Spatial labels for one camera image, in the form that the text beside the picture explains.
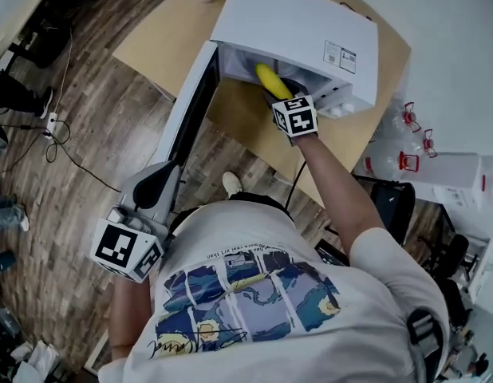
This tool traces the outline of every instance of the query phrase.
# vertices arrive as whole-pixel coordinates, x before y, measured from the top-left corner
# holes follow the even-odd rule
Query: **backpack strap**
[[[410,341],[422,354],[426,369],[426,382],[432,383],[438,373],[444,347],[444,334],[440,324],[428,310],[414,310],[407,322]]]

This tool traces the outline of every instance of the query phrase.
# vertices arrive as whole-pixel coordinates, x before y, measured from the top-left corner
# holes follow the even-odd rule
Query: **yellow banana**
[[[282,82],[280,77],[268,65],[259,62],[255,66],[255,72],[262,86],[270,91],[280,101],[293,99],[293,94],[288,90],[286,84]]]

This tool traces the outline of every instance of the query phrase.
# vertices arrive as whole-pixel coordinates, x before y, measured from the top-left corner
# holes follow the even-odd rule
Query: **microwave label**
[[[325,42],[323,60],[351,73],[357,72],[357,55],[353,51],[344,49],[330,41]]]

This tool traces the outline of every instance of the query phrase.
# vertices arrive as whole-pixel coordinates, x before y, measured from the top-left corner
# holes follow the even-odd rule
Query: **wooden floor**
[[[111,53],[147,13],[163,0],[74,0],[73,47],[59,118],[71,127],[66,145],[70,155],[101,179],[119,188],[150,160],[172,104],[142,76],[112,58]],[[48,69],[18,59],[11,75],[39,92],[58,89],[69,46]],[[22,114],[0,117],[5,124],[41,125]],[[0,153],[0,171],[8,168],[35,139],[35,131],[9,128],[10,146]],[[56,134],[63,138],[60,127]],[[0,251],[11,249],[17,265],[0,274],[3,299],[31,340],[52,343],[70,366],[79,368],[105,331],[111,298],[110,274],[94,265],[87,254],[94,225],[108,212],[117,194],[76,168],[59,151],[45,160],[47,140],[40,138],[25,159],[2,175],[2,193],[18,195],[30,217],[31,229],[0,233]],[[242,145],[205,120],[183,175],[176,211],[223,199],[221,176],[235,172],[249,192],[284,202],[290,186],[274,178],[274,171]],[[325,212],[296,190],[290,213],[310,246],[326,238]],[[425,250],[416,237],[427,234],[437,207],[417,203],[408,249],[417,259]]]

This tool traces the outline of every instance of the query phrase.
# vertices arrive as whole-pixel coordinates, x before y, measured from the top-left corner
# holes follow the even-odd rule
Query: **wooden table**
[[[0,24],[0,57],[7,51],[42,0],[22,0]]]
[[[334,1],[345,2],[356,12],[369,16],[377,23],[379,34],[376,106],[337,120],[319,118],[319,136],[342,164],[352,170],[400,81],[410,48],[362,0]],[[177,97],[203,43],[211,36],[224,2],[165,0],[125,38],[113,55],[146,76],[168,96]],[[259,86],[228,79],[222,81],[207,116],[287,179],[295,177],[302,165],[302,156],[275,128]],[[298,187],[322,205],[307,169]]]

